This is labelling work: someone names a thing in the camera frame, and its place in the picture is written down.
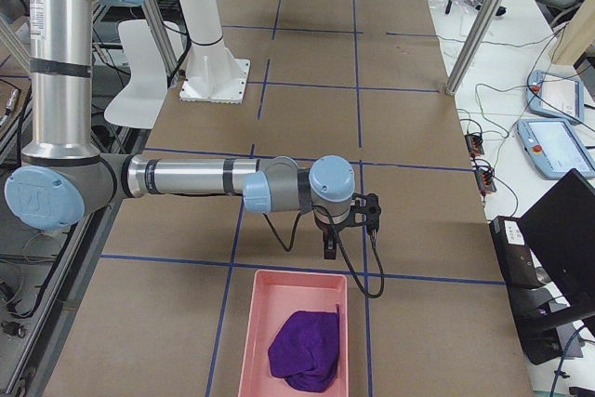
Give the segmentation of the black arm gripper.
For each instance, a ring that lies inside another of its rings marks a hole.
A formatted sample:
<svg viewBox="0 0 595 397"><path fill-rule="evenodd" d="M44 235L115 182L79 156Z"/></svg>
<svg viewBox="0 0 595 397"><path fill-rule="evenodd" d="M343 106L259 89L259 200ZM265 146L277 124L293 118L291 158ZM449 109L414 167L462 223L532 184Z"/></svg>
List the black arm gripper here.
<svg viewBox="0 0 595 397"><path fill-rule="evenodd" d="M337 232L340 232L347 225L347 220L340 220L338 217L329 218L322 211L313 211L314 221L317 228L323 233L324 259L337 258L337 238L332 233L332 224Z"/></svg>

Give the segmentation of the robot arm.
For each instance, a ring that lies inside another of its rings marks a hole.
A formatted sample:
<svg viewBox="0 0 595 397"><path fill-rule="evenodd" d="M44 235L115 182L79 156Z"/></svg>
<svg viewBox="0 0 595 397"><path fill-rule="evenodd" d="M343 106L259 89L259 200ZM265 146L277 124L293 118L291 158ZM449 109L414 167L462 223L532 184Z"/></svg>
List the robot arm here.
<svg viewBox="0 0 595 397"><path fill-rule="evenodd" d="M355 225L350 164L327 155L309 168L288 157L270 161L164 160L103 154L92 143L92 13L98 2L30 0L33 138L8 178L9 209L39 230L72 225L117 197L228 195L251 212L313 214L324 248Z"/></svg>

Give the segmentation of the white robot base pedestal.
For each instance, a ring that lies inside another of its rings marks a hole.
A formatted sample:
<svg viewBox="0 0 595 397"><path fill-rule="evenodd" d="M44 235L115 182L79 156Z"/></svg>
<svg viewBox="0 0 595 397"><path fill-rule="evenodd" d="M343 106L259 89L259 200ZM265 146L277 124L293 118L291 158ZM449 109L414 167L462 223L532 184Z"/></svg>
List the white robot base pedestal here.
<svg viewBox="0 0 595 397"><path fill-rule="evenodd" d="M179 0L191 48L180 98L186 101L240 103L249 60L237 59L226 47L217 0Z"/></svg>

